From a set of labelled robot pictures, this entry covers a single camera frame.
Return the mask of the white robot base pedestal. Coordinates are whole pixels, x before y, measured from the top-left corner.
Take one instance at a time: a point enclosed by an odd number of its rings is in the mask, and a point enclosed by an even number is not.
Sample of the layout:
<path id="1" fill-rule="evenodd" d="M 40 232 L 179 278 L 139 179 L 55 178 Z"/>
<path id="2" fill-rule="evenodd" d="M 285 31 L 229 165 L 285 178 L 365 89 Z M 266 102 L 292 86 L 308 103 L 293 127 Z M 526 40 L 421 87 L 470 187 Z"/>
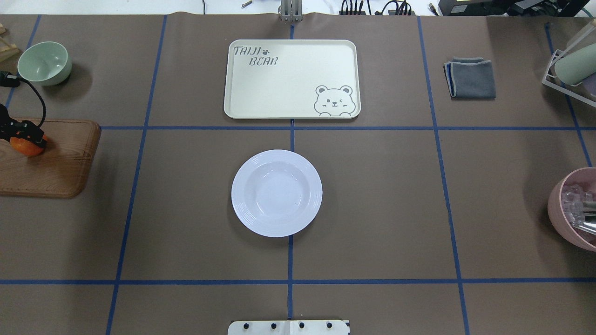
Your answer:
<path id="1" fill-rule="evenodd" d="M 349 335 L 344 320 L 263 320 L 230 323 L 228 335 Z"/>

